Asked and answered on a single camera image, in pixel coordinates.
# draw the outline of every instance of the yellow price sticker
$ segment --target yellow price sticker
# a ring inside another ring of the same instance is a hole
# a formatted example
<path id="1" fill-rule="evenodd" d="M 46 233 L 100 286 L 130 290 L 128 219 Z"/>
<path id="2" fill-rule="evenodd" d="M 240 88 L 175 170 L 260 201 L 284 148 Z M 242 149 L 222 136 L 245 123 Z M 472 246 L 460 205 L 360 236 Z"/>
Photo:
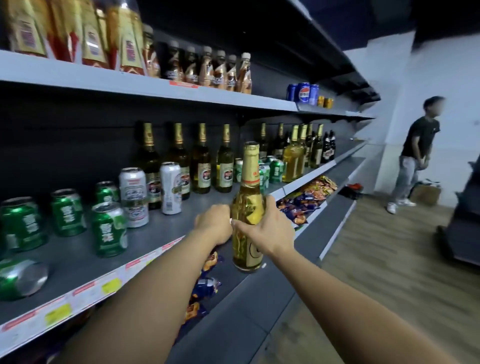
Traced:
<path id="1" fill-rule="evenodd" d="M 72 307 L 69 303 L 63 304 L 62 306 L 56 308 L 53 311 L 50 311 L 45 315 L 45 323 L 47 327 L 50 327 L 61 320 L 66 319 L 68 316 L 72 315 Z"/>
<path id="2" fill-rule="evenodd" d="M 102 286 L 102 291 L 104 294 L 111 294 L 118 291 L 121 288 L 120 278 L 114 278 L 110 282 L 105 283 Z"/>

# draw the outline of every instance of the beer can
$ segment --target beer can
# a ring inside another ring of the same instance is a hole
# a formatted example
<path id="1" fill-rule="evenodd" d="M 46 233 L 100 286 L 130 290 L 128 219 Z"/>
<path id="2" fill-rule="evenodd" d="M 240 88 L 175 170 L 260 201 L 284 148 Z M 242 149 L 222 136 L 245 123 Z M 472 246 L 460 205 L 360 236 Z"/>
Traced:
<path id="1" fill-rule="evenodd" d="M 289 84 L 287 87 L 287 101 L 295 101 L 295 89 L 298 84 Z"/>
<path id="2" fill-rule="evenodd" d="M 308 96 L 308 103 L 313 106 L 317 106 L 318 92 L 320 87 L 318 85 L 310 85 L 310 93 Z"/>
<path id="3" fill-rule="evenodd" d="M 118 202 L 102 202 L 92 207 L 95 252 L 101 258 L 123 253 L 128 247 L 127 221 Z"/>
<path id="4" fill-rule="evenodd" d="M 51 193 L 53 227 L 60 236 L 74 236 L 87 229 L 82 201 L 73 188 Z"/>
<path id="5" fill-rule="evenodd" d="M 295 89 L 295 102 L 308 104 L 310 95 L 310 84 L 308 82 L 301 82 Z"/>
<path id="6" fill-rule="evenodd" d="M 234 181 L 240 183 L 241 182 L 241 169 L 243 168 L 243 160 L 242 158 L 235 158 L 235 177 Z"/>
<path id="7" fill-rule="evenodd" d="M 264 163 L 260 169 L 264 171 L 264 191 L 268 188 L 269 180 L 270 180 L 270 166 L 269 163 Z"/>
<path id="8" fill-rule="evenodd" d="M 274 159 L 270 163 L 270 182 L 280 183 L 282 182 L 283 169 L 285 164 L 279 159 Z"/>
<path id="9" fill-rule="evenodd" d="M 324 101 L 324 108 L 331 109 L 333 107 L 333 99 L 326 98 Z"/>
<path id="10" fill-rule="evenodd" d="M 96 203 L 119 202 L 119 189 L 112 181 L 102 181 L 95 185 Z"/>
<path id="11" fill-rule="evenodd" d="M 35 249 L 48 240 L 38 206 L 31 197 L 17 197 L 0 204 L 2 239 L 13 251 Z"/>
<path id="12" fill-rule="evenodd" d="M 259 162 L 258 163 L 258 172 L 260 174 L 260 192 L 264 193 L 265 191 L 265 169 L 264 169 L 265 163 Z"/>
<path id="13" fill-rule="evenodd" d="M 17 300 L 38 292 L 48 278 L 48 266 L 30 259 L 0 261 L 0 299 Z"/>
<path id="14" fill-rule="evenodd" d="M 324 107 L 324 103 L 325 103 L 325 97 L 324 96 L 319 96 L 318 101 L 317 101 L 317 106 L 322 108 L 322 107 Z"/>
<path id="15" fill-rule="evenodd" d="M 137 167 L 123 168 L 120 176 L 121 206 L 127 228 L 138 228 L 148 223 L 148 197 L 145 172 Z"/>
<path id="16" fill-rule="evenodd" d="M 174 162 L 163 162 L 160 167 L 162 179 L 162 212 L 174 215 L 181 212 L 181 173 L 180 165 Z"/>

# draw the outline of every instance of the blue can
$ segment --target blue can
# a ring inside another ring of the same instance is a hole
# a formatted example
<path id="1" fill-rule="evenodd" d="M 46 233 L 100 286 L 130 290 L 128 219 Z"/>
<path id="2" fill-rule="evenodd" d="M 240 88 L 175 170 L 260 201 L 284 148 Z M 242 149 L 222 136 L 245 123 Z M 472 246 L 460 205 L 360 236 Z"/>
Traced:
<path id="1" fill-rule="evenodd" d="M 320 88 L 318 85 L 310 85 L 310 95 L 308 96 L 308 103 L 313 106 L 317 106 L 318 93 Z"/>
<path id="2" fill-rule="evenodd" d="M 295 101 L 302 104 L 308 104 L 310 95 L 310 84 L 308 82 L 300 82 L 295 89 Z"/>
<path id="3" fill-rule="evenodd" d="M 295 101 L 295 89 L 297 84 L 289 84 L 287 87 L 287 101 Z"/>

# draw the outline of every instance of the wooden floor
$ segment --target wooden floor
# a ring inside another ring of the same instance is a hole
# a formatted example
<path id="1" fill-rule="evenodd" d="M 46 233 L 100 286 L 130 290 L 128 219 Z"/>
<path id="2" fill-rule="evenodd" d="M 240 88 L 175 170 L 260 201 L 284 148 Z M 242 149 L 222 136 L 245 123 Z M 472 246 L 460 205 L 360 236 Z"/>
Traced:
<path id="1" fill-rule="evenodd" d="M 461 363 L 480 363 L 480 268 L 443 260 L 432 239 L 452 209 L 360 200 L 322 262 L 330 274 L 394 311 Z M 343 363 L 298 299 L 277 322 L 256 364 Z"/>

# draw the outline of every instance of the small orange can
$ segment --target small orange can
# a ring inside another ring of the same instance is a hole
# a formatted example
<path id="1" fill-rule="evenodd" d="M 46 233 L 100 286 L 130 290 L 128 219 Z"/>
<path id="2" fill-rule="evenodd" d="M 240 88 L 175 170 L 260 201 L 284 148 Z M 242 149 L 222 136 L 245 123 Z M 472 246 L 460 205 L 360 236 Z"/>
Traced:
<path id="1" fill-rule="evenodd" d="M 333 107 L 333 99 L 326 98 L 324 102 L 324 108 L 331 109 Z"/>
<path id="2" fill-rule="evenodd" d="M 325 102 L 325 97 L 319 96 L 317 100 L 317 106 L 320 106 L 321 108 L 324 107 L 324 102 Z"/>

